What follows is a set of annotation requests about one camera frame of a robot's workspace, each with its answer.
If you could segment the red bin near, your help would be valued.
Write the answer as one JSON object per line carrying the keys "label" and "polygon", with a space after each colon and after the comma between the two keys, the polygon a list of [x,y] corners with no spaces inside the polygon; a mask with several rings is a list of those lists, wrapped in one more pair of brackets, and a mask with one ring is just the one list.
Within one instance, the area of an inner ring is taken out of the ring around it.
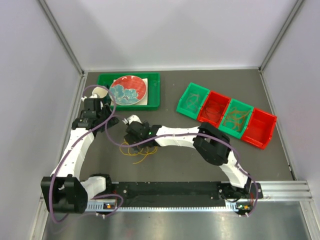
{"label": "red bin near", "polygon": [[254,108],[241,140],[264,150],[272,139],[277,116]]}

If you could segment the cream paper cup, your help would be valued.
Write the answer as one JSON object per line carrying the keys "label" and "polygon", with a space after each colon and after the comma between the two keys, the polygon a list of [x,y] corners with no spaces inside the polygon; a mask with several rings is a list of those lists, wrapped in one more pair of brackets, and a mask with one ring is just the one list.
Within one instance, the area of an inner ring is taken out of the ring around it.
{"label": "cream paper cup", "polygon": [[93,98],[103,99],[108,94],[108,90],[105,87],[97,86],[93,89],[91,96]]}

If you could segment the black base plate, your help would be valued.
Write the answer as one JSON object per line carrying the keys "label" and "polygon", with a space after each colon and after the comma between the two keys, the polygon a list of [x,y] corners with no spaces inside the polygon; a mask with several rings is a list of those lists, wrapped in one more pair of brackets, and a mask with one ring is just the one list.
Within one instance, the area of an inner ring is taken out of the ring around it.
{"label": "black base plate", "polygon": [[123,197],[124,208],[222,207],[226,199],[262,199],[261,185],[252,184],[249,193],[227,182],[115,182],[108,183],[106,194]]}

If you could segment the green plastic tray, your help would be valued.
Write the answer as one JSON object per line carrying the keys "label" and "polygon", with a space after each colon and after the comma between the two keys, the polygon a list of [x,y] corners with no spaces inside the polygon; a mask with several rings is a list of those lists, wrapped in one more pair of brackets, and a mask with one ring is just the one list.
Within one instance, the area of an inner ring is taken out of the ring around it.
{"label": "green plastic tray", "polygon": [[155,111],[161,103],[158,72],[102,73],[97,84],[111,90],[117,111]]}

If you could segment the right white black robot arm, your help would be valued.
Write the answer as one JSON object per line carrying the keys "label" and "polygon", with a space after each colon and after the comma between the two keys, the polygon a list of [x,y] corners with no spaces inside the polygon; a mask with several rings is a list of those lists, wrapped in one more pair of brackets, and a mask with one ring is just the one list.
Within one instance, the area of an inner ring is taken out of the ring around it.
{"label": "right white black robot arm", "polygon": [[240,154],[231,146],[230,138],[211,125],[203,122],[189,128],[172,128],[164,125],[149,125],[133,121],[128,124],[124,139],[131,148],[186,147],[196,150],[209,164],[220,167],[229,182],[223,183],[220,194],[225,199],[259,197],[259,186],[240,165]]}

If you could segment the red bin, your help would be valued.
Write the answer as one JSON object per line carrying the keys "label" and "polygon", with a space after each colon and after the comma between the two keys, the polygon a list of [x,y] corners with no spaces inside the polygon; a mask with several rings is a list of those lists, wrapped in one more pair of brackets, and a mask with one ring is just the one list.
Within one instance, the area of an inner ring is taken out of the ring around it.
{"label": "red bin", "polygon": [[272,139],[277,116],[254,108],[241,140],[264,150]]}
{"label": "red bin", "polygon": [[218,128],[230,102],[230,97],[211,90],[202,105],[196,120],[201,123],[210,123]]}

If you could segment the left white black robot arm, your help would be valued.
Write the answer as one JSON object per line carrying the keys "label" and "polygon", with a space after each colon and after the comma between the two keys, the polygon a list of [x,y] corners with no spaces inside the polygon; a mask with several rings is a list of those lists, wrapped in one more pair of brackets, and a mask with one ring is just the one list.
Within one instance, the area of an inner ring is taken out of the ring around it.
{"label": "left white black robot arm", "polygon": [[119,123],[111,117],[104,99],[94,95],[84,99],[84,108],[72,125],[68,144],[57,167],[42,178],[40,187],[47,210],[54,213],[82,214],[95,196],[109,198],[114,191],[108,174],[95,173],[80,181],[80,173],[89,150],[99,132]]}

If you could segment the green bin far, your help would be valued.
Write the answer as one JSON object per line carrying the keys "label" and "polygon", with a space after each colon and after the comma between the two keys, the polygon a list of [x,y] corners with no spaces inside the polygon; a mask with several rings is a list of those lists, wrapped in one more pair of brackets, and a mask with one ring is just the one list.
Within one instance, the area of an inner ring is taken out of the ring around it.
{"label": "green bin far", "polygon": [[179,99],[176,111],[196,120],[210,90],[191,82]]}

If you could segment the aluminium frame rail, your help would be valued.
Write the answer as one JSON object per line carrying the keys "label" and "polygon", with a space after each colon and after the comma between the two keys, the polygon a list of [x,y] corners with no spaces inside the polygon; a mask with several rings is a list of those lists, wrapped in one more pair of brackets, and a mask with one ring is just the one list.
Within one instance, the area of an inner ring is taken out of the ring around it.
{"label": "aluminium frame rail", "polygon": [[313,199],[306,181],[261,181],[262,201],[299,202]]}

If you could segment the green bin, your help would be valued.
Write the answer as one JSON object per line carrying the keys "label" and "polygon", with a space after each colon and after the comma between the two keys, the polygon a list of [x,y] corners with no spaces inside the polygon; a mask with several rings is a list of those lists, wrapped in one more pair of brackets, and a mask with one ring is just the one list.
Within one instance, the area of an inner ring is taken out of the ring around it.
{"label": "green bin", "polygon": [[254,107],[232,98],[218,129],[232,137],[241,139]]}
{"label": "green bin", "polygon": [[196,120],[210,90],[191,82],[179,99],[176,111]]}

